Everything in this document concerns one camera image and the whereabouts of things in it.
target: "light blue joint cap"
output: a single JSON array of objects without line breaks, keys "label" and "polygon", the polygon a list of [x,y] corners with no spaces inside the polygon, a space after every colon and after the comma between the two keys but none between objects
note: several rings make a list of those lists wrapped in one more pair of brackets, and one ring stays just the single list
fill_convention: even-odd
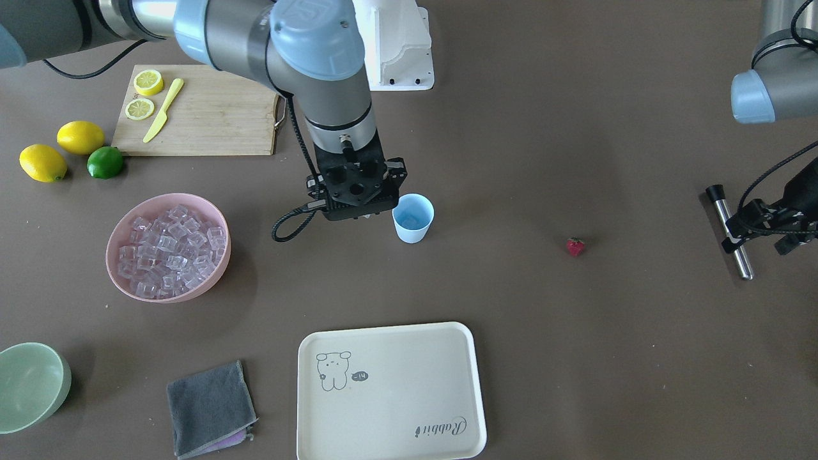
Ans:
[{"label": "light blue joint cap", "polygon": [[0,24],[0,69],[22,67],[28,61],[16,38],[12,37],[8,30]]},{"label": "light blue joint cap", "polygon": [[207,3],[208,0],[178,0],[173,14],[173,34],[185,54],[214,67],[205,40]]},{"label": "light blue joint cap", "polygon": [[363,67],[363,39],[352,0],[278,0],[270,24],[278,53],[308,77],[343,80]]},{"label": "light blue joint cap", "polygon": [[775,109],[772,106],[770,93],[767,92],[762,78],[755,70],[748,70],[733,78],[730,102],[733,106],[733,116],[739,123],[772,123],[775,121]]}]

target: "white tray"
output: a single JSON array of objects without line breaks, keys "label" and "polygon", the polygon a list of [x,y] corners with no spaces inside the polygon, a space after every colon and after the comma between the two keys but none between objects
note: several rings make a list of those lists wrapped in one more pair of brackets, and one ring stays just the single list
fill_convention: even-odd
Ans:
[{"label": "white tray", "polygon": [[452,460],[486,445],[459,322],[316,332],[299,347],[299,460]]}]

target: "bear drawing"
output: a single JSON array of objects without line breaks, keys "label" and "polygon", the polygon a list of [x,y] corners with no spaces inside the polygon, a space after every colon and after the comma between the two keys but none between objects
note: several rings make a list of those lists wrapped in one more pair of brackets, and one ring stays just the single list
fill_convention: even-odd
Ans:
[{"label": "bear drawing", "polygon": [[352,353],[344,351],[341,353],[319,353],[315,359],[318,360],[318,376],[321,378],[321,388],[324,391],[343,390],[347,385],[347,371],[349,370],[349,357]]}]

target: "bowl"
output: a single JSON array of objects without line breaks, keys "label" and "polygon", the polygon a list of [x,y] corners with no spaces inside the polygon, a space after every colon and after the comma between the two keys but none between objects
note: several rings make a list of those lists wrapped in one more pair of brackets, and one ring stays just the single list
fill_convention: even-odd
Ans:
[{"label": "bowl", "polygon": [[[176,205],[183,205],[188,208],[190,212],[196,212],[203,220],[209,220],[214,225],[224,228],[227,238],[227,248],[225,249],[224,256],[216,265],[215,270],[199,286],[168,299],[144,299],[132,293],[129,289],[130,280],[119,274],[117,267],[119,263],[119,248],[132,244],[130,237],[131,231],[133,230],[133,220],[136,217],[142,216],[152,220]],[[224,274],[225,268],[227,268],[227,263],[230,261],[230,250],[230,230],[227,228],[227,220],[213,203],[201,196],[191,195],[190,193],[167,193],[143,201],[130,210],[122,220],[116,224],[108,240],[108,246],[106,247],[106,268],[108,269],[108,276],[111,281],[114,282],[114,285],[128,297],[155,304],[173,304],[198,297],[213,287]]]},{"label": "bowl", "polygon": [[49,418],[70,387],[68,363],[50,346],[29,342],[0,352],[0,435]]}]

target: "strawberry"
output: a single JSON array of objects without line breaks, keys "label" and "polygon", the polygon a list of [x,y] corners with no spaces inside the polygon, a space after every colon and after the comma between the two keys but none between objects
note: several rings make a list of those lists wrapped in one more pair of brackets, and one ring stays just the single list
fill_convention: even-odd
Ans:
[{"label": "strawberry", "polygon": [[577,257],[579,253],[585,249],[585,242],[579,238],[569,238],[565,247],[568,248],[568,252],[570,252],[572,256]]}]

